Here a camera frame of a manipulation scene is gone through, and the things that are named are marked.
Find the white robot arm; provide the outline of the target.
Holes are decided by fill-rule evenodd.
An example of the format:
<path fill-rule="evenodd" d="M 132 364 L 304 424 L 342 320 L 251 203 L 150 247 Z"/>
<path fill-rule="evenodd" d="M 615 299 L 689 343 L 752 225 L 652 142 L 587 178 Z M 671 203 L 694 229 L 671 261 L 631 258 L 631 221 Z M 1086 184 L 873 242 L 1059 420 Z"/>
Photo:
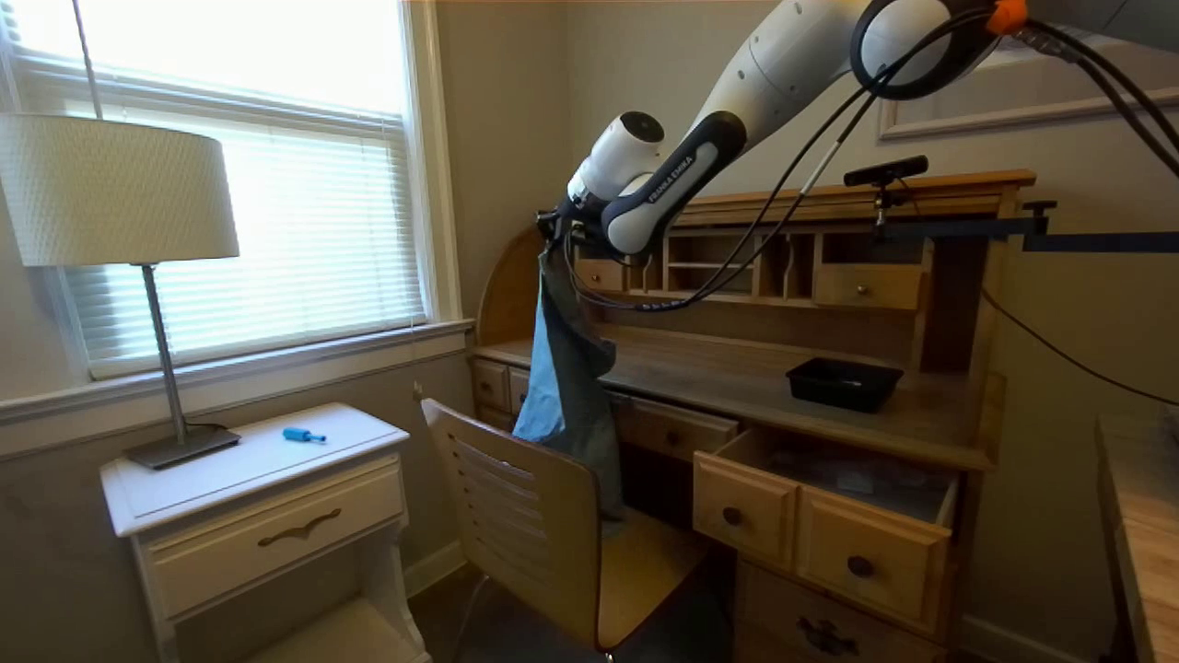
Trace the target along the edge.
<path fill-rule="evenodd" d="M 646 258 L 708 182 L 839 74 L 884 101 L 916 101 L 978 68 L 996 40 L 1050 25 L 1179 48 L 1179 0 L 779 0 L 671 155 L 652 116 L 620 116 L 538 225 L 549 240 Z"/>

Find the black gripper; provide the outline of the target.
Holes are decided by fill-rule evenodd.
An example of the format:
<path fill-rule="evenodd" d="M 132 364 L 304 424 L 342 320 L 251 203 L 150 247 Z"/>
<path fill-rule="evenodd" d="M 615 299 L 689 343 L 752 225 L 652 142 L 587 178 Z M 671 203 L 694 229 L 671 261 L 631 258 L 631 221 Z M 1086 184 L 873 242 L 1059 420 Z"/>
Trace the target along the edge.
<path fill-rule="evenodd" d="M 602 213 L 592 207 L 538 212 L 533 225 L 560 254 L 602 254 Z"/>

